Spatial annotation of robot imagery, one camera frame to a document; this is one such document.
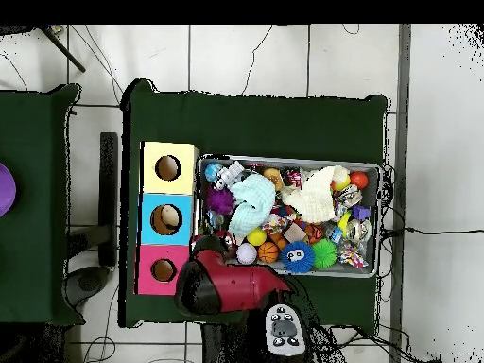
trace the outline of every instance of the blue box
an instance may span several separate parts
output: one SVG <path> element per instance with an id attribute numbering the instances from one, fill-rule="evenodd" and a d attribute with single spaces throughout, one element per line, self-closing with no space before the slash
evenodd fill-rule
<path id="1" fill-rule="evenodd" d="M 151 213 L 157 206 L 167 204 L 173 205 L 181 212 L 181 226 L 173 234 L 160 235 L 151 227 Z M 142 245 L 189 245 L 192 234 L 193 197 L 186 195 L 143 194 L 141 218 Z"/>

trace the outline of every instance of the white ball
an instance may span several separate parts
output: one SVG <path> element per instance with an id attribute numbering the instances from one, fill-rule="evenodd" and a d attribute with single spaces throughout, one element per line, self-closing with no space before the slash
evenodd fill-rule
<path id="1" fill-rule="evenodd" d="M 242 244 L 237 249 L 237 260 L 242 265 L 249 265 L 257 258 L 257 250 L 249 243 Z"/>

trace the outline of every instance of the black stand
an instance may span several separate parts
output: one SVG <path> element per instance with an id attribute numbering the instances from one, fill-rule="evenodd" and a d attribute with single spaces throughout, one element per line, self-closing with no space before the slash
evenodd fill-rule
<path id="1" fill-rule="evenodd" d="M 97 246 L 100 267 L 81 268 L 67 275 L 66 298 L 72 306 L 98 293 L 108 281 L 107 267 L 116 265 L 117 149 L 117 135 L 101 132 L 97 225 L 69 233 L 67 251 L 70 259 Z"/>
<path id="2" fill-rule="evenodd" d="M 41 27 L 40 30 L 49 39 L 49 41 L 52 42 L 63 53 L 63 55 L 78 68 L 81 73 L 86 72 L 84 66 L 76 60 L 76 58 L 63 46 L 61 42 L 59 42 L 59 39 L 56 38 L 49 27 Z"/>

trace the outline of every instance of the gray plastic bin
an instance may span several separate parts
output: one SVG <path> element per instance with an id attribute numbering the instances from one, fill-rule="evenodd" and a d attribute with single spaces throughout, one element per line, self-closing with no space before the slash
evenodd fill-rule
<path id="1" fill-rule="evenodd" d="M 372 236 L 367 242 L 367 252 L 365 260 L 368 265 L 365 268 L 354 268 L 347 264 L 341 264 L 339 262 L 325 269 L 315 269 L 307 273 L 299 275 L 315 275 L 315 276 L 332 276 L 332 277 L 351 277 L 351 278 L 369 278 L 372 277 L 378 269 L 378 247 L 380 241 L 379 220 L 381 218 L 381 189 L 382 189 L 382 169 L 377 164 L 363 164 L 363 163 L 344 163 L 344 162 L 319 162 L 313 160 L 296 160 L 296 159 L 268 159 L 263 157 L 248 157 L 248 156 L 225 156 L 228 159 L 218 159 L 213 155 L 203 155 L 199 157 L 198 172 L 200 179 L 200 192 L 196 204 L 195 218 L 197 220 L 196 233 L 199 233 L 199 219 L 205 215 L 204 209 L 204 197 L 206 196 L 206 188 L 210 183 L 205 179 L 203 171 L 205 166 L 209 163 L 220 163 L 224 166 L 228 166 L 237 160 L 242 165 L 248 164 L 261 164 L 264 167 L 300 167 L 305 170 L 316 170 L 324 168 L 328 165 L 341 165 L 348 168 L 351 172 L 363 171 L 367 174 L 369 183 L 367 187 L 362 190 L 363 199 L 361 205 L 370 207 L 372 214 L 370 216 L 370 222 L 372 223 Z M 236 260 L 230 260 L 228 263 L 237 264 Z M 269 266 L 274 268 L 281 274 L 289 273 L 281 261 L 269 263 Z"/>

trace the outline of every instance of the yellow box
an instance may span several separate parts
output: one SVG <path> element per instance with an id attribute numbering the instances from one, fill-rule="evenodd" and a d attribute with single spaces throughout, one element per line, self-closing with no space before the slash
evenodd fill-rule
<path id="1" fill-rule="evenodd" d="M 193 194 L 199 156 L 196 147 L 161 142 L 142 142 L 140 146 L 143 155 L 140 190 L 148 194 Z"/>

